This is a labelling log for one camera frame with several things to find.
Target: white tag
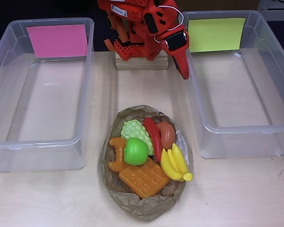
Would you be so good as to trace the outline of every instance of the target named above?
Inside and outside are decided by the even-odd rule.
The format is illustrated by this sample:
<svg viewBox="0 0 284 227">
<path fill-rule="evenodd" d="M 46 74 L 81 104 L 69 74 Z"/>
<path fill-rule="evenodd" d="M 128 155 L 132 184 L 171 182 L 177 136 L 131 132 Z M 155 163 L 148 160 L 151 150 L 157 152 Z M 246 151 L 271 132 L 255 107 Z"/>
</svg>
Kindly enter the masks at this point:
<svg viewBox="0 0 284 227">
<path fill-rule="evenodd" d="M 126 10 L 120 9 L 118 6 L 115 6 L 113 4 L 110 4 L 110 6 L 111 6 L 111 9 L 112 9 L 113 12 L 119 14 L 120 16 L 127 17 L 127 11 Z"/>
</svg>

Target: toy banana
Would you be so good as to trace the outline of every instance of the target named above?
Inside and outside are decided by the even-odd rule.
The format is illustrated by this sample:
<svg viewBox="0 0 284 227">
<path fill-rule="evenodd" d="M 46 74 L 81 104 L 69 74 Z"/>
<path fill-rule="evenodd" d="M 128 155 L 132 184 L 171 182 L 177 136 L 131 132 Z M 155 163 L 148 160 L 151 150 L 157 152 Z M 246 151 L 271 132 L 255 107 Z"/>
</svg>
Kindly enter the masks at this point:
<svg viewBox="0 0 284 227">
<path fill-rule="evenodd" d="M 191 181 L 193 179 L 193 175 L 189 171 L 186 173 L 178 171 L 179 164 L 177 163 L 177 159 L 172 155 L 172 151 L 168 154 L 163 148 L 160 163 L 164 173 L 174 181 Z"/>
<path fill-rule="evenodd" d="M 183 157 L 182 151 L 175 143 L 172 144 L 171 154 L 175 160 L 179 172 L 182 174 L 189 173 L 189 169 Z"/>
</svg>

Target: red robot arm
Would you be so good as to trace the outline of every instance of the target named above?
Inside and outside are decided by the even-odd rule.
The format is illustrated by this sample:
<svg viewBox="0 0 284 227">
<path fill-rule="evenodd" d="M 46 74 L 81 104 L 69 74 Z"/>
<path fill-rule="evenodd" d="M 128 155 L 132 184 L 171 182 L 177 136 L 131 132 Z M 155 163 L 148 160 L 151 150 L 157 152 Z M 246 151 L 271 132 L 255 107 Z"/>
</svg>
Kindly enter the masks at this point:
<svg viewBox="0 0 284 227">
<path fill-rule="evenodd" d="M 109 27 L 118 33 L 113 45 L 105 40 L 109 50 L 114 49 L 124 61 L 132 57 L 152 61 L 163 49 L 188 79 L 189 37 L 182 24 L 175 24 L 179 10 L 174 0 L 98 0 L 98 4 L 108 14 Z"/>
</svg>

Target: plastic storage bin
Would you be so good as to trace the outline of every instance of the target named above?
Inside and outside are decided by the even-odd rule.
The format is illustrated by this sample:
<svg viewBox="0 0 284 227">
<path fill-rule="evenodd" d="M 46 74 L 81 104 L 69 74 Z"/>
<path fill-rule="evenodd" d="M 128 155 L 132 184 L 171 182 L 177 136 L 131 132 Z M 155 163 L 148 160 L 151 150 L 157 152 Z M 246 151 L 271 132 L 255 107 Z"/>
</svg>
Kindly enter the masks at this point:
<svg viewBox="0 0 284 227">
<path fill-rule="evenodd" d="M 257 11 L 185 12 L 246 18 L 237 51 L 190 53 L 186 83 L 201 156 L 284 154 L 284 51 Z"/>
<path fill-rule="evenodd" d="M 85 57 L 37 59 L 27 27 L 84 24 Z M 0 41 L 0 171 L 78 169 L 85 163 L 94 22 L 14 21 Z"/>
</svg>

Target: wooden base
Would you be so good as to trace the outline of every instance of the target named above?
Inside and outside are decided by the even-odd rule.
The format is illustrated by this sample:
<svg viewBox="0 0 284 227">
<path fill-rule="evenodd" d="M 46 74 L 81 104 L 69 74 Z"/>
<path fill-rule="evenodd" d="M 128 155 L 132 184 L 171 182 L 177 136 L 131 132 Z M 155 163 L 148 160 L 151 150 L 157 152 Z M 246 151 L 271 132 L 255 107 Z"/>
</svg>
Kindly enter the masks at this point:
<svg viewBox="0 0 284 227">
<path fill-rule="evenodd" d="M 123 61 L 116 52 L 115 65 L 117 70 L 166 70 L 168 59 L 164 50 L 153 61 L 149 61 L 146 58 L 130 58 L 128 61 Z"/>
</svg>

